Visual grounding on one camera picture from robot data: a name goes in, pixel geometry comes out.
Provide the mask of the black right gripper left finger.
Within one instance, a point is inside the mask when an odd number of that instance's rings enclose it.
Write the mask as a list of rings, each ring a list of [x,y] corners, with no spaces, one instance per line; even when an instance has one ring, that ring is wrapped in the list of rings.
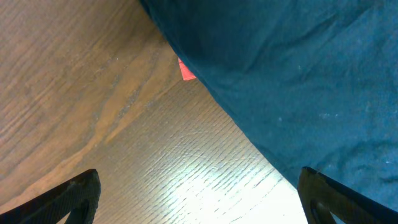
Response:
[[[1,214],[4,224],[92,224],[101,194],[97,170],[87,171]]]

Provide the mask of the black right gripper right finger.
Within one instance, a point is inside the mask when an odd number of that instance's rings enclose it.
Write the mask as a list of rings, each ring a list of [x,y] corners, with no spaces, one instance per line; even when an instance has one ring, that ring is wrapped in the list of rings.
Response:
[[[397,212],[310,168],[300,173],[298,195],[310,224],[397,223]]]

